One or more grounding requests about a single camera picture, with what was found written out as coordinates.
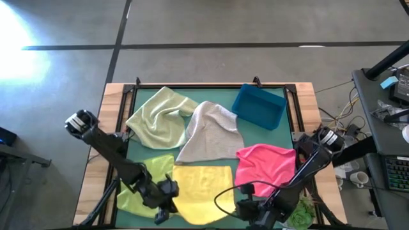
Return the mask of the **black tripod leg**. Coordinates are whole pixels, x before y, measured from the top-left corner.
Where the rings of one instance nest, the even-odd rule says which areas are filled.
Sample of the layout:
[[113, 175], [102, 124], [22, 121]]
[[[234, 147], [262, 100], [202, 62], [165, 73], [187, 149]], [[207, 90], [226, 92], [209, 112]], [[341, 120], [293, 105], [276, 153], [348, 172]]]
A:
[[333, 226], [343, 226], [344, 223], [342, 223], [335, 215], [333, 212], [330, 211], [328, 206], [324, 203], [323, 199], [319, 196], [318, 194], [318, 189], [316, 188], [316, 183], [314, 181], [309, 182], [306, 185], [307, 191], [310, 193], [313, 203], [316, 208], [318, 208], [318, 222], [320, 224], [323, 223], [323, 218], [325, 217], [330, 225]]
[[88, 216], [76, 226], [73, 226], [75, 230], [100, 230], [103, 227], [108, 227], [105, 224], [105, 213], [108, 200], [112, 193], [120, 185], [120, 179], [116, 177], [111, 181], [108, 188], [103, 192], [101, 199], [97, 202], [96, 206], [88, 214]]

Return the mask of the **grey waffle towel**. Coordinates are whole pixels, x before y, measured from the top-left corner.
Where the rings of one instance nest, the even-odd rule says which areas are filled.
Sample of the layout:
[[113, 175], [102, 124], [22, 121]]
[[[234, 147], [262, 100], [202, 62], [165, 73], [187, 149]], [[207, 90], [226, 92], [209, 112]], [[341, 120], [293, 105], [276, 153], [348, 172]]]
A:
[[185, 135], [186, 143], [176, 158], [177, 164], [234, 159], [236, 152], [244, 148], [237, 115], [209, 101], [195, 108]]

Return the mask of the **black electronic device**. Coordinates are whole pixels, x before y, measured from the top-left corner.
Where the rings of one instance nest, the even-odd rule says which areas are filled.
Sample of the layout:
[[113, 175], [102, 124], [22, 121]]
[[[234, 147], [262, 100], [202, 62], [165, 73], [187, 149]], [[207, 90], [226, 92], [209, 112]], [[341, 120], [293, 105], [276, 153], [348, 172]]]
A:
[[397, 82], [390, 87], [389, 99], [409, 105], [409, 69], [398, 69], [394, 72]]

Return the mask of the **white mug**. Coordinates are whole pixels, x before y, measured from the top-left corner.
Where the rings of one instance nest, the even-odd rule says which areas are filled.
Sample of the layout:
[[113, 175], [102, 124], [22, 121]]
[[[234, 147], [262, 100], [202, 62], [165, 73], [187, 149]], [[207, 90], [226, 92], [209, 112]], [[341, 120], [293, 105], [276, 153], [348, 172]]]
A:
[[369, 176], [363, 171], [350, 174], [349, 179], [357, 188], [363, 188], [369, 182]]

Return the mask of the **lime green microfiber towel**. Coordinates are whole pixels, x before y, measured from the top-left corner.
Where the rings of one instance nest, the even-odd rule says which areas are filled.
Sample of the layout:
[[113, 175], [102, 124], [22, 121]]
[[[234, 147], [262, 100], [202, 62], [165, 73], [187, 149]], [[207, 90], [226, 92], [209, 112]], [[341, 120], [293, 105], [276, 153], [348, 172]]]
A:
[[[155, 183], [165, 180], [166, 174], [172, 177], [174, 165], [174, 157], [172, 154], [148, 158], [144, 160], [143, 163], [146, 165]], [[132, 193], [123, 182], [121, 182], [120, 193], [117, 195], [116, 206], [119, 210], [146, 218], [154, 219], [158, 213], [158, 208], [151, 209], [143, 205], [143, 199], [140, 193]]]

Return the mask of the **dark desk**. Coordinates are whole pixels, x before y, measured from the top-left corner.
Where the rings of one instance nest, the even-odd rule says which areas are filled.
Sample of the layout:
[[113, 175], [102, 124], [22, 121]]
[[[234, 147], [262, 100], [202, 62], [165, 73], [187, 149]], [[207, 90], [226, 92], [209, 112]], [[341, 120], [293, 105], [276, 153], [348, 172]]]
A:
[[377, 81], [367, 79], [362, 70], [353, 71], [352, 77], [376, 146], [376, 152], [366, 154], [364, 161], [369, 168], [380, 213], [386, 220], [388, 230], [409, 230], [409, 193], [387, 188], [386, 167], [383, 162], [383, 157], [409, 158], [409, 144], [403, 139], [400, 129], [371, 115], [378, 108], [379, 100], [397, 105], [389, 100], [389, 93], [380, 87], [388, 73], [381, 74]]

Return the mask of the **black case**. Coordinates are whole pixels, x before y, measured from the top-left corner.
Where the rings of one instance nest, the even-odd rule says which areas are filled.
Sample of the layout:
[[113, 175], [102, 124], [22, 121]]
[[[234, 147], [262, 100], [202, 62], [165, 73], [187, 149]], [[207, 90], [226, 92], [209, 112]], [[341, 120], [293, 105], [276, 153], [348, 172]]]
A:
[[17, 140], [17, 135], [5, 128], [0, 127], [0, 144], [13, 146]]

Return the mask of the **black floor stand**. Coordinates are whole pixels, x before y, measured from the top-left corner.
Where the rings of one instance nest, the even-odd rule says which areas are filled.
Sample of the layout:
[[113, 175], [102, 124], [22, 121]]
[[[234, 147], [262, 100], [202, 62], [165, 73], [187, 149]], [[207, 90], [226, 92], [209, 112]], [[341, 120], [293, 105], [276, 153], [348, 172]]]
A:
[[15, 203], [22, 192], [31, 165], [36, 163], [41, 167], [49, 167], [52, 160], [7, 145], [0, 145], [0, 156], [16, 160], [17, 164], [21, 165], [20, 171], [17, 172], [15, 177], [13, 177], [12, 172], [9, 173], [10, 191], [5, 203], [0, 208], [0, 230], [8, 230], [12, 215], [15, 212]]

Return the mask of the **black power adapter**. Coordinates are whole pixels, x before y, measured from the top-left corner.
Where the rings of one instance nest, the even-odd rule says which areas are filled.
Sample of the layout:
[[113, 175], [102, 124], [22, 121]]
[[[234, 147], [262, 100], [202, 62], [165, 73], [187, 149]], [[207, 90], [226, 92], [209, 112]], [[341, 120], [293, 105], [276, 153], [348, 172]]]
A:
[[358, 127], [357, 125], [355, 125], [355, 124], [350, 124], [350, 125], [348, 125], [347, 128], [346, 128], [345, 135], [351, 136], [351, 137], [356, 137], [356, 136], [358, 136], [358, 134], [360, 133], [360, 130], [361, 130], [361, 128]]

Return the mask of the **black desk leg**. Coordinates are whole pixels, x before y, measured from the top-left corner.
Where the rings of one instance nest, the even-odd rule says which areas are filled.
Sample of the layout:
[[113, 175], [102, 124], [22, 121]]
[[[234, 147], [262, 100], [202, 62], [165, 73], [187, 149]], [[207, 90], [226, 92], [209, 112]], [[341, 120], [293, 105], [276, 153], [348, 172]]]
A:
[[342, 152], [338, 153], [332, 158], [332, 165], [338, 167], [340, 165], [351, 162], [358, 158], [362, 158], [368, 153], [377, 153], [376, 144], [374, 143], [373, 137], [367, 137], [355, 144], [345, 148]]

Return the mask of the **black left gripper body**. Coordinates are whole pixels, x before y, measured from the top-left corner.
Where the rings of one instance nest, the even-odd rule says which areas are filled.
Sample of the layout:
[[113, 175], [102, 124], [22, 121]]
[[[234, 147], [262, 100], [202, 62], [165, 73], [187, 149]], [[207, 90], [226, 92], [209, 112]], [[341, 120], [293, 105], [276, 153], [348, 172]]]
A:
[[167, 221], [171, 213], [177, 213], [178, 209], [173, 202], [174, 197], [179, 195], [179, 186], [170, 175], [165, 174], [165, 180], [155, 183], [151, 174], [147, 174], [140, 184], [140, 194], [143, 204], [151, 209], [158, 208], [154, 223], [161, 224]]

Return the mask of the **pale green microfiber towel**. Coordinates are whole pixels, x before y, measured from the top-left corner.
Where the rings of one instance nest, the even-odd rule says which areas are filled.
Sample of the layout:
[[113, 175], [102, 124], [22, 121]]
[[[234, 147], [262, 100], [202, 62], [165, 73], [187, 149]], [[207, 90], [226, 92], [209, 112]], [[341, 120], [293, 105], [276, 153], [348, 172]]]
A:
[[169, 150], [186, 142], [185, 117], [193, 115], [199, 104], [168, 87], [158, 90], [126, 121], [145, 147]]

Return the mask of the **clear plastic bag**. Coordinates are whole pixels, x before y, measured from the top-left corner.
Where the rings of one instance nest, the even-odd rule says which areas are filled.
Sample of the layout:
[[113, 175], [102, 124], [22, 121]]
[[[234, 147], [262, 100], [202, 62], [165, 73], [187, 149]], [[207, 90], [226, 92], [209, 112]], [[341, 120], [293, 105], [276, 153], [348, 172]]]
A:
[[409, 107], [394, 107], [381, 100], [378, 100], [378, 107], [371, 115], [384, 123], [409, 123]]

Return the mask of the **blue plastic bin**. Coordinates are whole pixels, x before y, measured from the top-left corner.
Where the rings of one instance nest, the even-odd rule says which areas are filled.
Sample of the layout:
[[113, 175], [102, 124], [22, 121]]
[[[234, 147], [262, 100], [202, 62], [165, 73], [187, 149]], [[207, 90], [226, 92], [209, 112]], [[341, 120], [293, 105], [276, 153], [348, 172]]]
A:
[[275, 130], [281, 121], [287, 100], [264, 89], [243, 84], [231, 111], [239, 118], [267, 130]]

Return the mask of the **yellow microfiber towel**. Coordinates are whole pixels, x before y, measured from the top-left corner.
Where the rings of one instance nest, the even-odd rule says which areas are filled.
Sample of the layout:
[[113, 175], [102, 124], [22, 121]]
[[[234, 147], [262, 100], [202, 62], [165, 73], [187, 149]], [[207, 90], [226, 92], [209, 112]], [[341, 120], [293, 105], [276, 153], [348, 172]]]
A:
[[175, 165], [173, 180], [179, 186], [179, 195], [173, 202], [189, 224], [207, 225], [235, 211], [229, 166]]

